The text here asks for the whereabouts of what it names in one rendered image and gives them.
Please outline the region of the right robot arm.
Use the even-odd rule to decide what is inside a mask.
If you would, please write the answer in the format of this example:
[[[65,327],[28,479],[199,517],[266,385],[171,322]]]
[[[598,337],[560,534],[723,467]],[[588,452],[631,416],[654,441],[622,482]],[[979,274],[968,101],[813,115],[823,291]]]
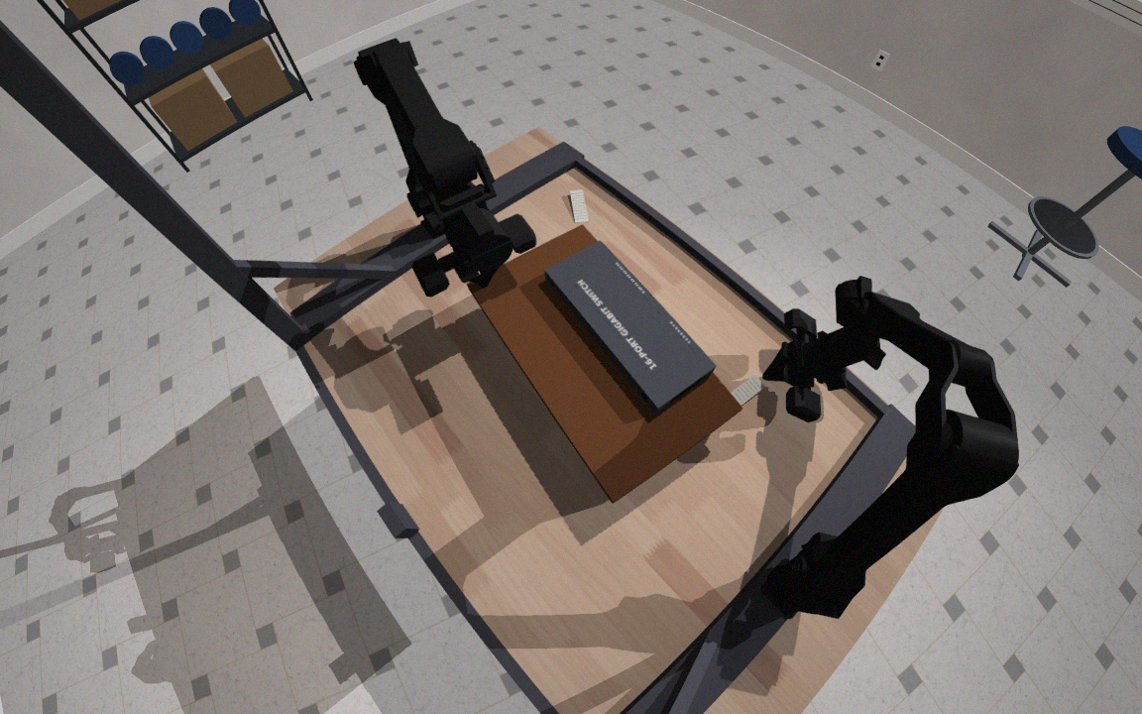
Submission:
[[[844,328],[831,331],[830,345],[842,366],[864,361],[878,370],[885,356],[880,338],[923,363],[928,384],[915,404],[904,473],[841,536],[813,535],[761,586],[788,619],[796,613],[842,618],[864,587],[870,565],[947,505],[1010,482],[1019,466],[1015,412],[996,380],[992,356],[924,322],[912,304],[872,292],[871,279],[844,281],[835,292]],[[951,383],[966,386],[978,417],[946,410]]]

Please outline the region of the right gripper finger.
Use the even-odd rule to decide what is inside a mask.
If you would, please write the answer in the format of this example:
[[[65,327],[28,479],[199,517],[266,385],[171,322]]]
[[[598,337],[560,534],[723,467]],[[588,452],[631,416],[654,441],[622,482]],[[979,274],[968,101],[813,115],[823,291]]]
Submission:
[[[790,367],[789,366],[785,366],[785,363],[781,363],[781,366],[779,366],[778,369],[774,369],[773,371],[766,372],[764,375],[764,378],[762,378],[762,379],[764,379],[766,382],[787,383],[790,386],[796,386],[793,383],[790,383]],[[781,380],[781,379],[783,379],[783,380]]]
[[[764,375],[766,372],[773,371],[773,369],[777,369],[778,366],[781,366],[781,363],[785,363],[785,366],[790,366],[790,369],[796,369],[796,360],[793,360],[793,358],[787,356],[787,342],[781,343],[780,351],[778,352],[773,362],[771,362],[770,366],[767,366],[765,372],[762,374],[762,378],[764,378]]]

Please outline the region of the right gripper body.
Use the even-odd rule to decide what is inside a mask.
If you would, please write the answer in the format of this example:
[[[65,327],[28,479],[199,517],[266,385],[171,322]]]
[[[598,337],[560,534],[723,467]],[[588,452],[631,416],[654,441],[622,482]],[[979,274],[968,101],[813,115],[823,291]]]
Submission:
[[[805,311],[793,308],[785,312],[785,326],[797,328],[797,339],[787,343],[787,356],[796,360],[797,367],[797,370],[790,369],[790,383],[796,386],[787,392],[787,412],[807,423],[815,422],[821,416],[821,398],[811,392],[813,378],[822,378],[822,375],[833,371],[844,372],[845,366],[831,352],[831,332],[819,331],[817,338],[817,319]]]

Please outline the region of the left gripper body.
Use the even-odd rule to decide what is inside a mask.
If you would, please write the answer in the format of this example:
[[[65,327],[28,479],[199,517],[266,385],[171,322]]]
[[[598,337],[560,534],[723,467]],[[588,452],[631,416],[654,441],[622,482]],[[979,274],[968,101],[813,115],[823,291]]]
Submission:
[[[499,223],[513,241],[514,252],[521,254],[534,248],[534,231],[526,225],[524,217],[513,215],[507,220],[500,220]],[[426,297],[435,297],[435,295],[449,288],[449,281],[445,275],[448,271],[456,270],[461,279],[475,272],[471,266],[471,260],[464,256],[463,249],[459,247],[452,232],[447,231],[447,234],[450,240],[450,247],[453,248],[455,252],[450,252],[448,256],[441,258],[436,258],[435,254],[431,252],[429,256],[415,260],[412,264],[415,275],[418,279],[418,283],[421,284]]]

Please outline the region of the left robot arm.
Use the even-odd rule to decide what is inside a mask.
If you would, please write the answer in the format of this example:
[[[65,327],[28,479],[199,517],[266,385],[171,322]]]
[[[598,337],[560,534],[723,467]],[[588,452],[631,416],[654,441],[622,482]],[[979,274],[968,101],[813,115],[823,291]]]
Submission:
[[[498,268],[510,258],[514,244],[488,208],[486,200],[496,196],[494,177],[481,149],[459,125],[441,117],[415,69],[418,62],[409,41],[400,45],[393,38],[357,54],[354,67],[362,85],[386,105],[399,134],[409,167],[407,196],[417,218],[424,216],[420,223],[432,238],[452,232],[473,270]],[[484,185],[472,183],[478,176]]]

